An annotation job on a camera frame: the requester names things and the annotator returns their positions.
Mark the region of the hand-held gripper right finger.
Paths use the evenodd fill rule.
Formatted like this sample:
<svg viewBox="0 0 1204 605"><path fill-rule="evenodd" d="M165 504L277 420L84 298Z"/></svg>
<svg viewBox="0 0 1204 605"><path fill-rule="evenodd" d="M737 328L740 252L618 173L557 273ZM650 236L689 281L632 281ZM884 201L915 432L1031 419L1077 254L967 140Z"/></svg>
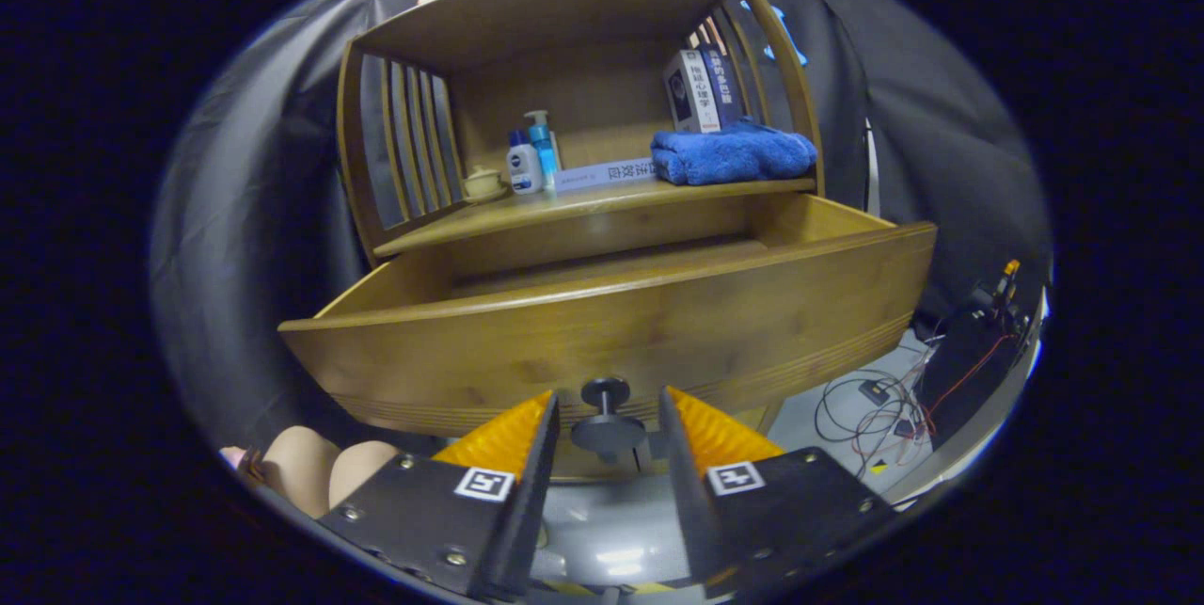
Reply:
<svg viewBox="0 0 1204 605"><path fill-rule="evenodd" d="M899 519L826 451L783 450L675 387L659 395L659 425L689 574L709 599L785 597Z"/></svg>

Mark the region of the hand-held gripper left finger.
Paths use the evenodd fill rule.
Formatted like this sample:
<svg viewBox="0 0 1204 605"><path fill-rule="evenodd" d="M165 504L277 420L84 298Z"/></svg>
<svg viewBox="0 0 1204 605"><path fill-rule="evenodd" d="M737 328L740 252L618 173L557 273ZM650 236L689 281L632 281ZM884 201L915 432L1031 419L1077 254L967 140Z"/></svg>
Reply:
<svg viewBox="0 0 1204 605"><path fill-rule="evenodd" d="M438 456L393 456L320 523L439 594L517 600L529 589L560 431L557 397L545 390Z"/></svg>

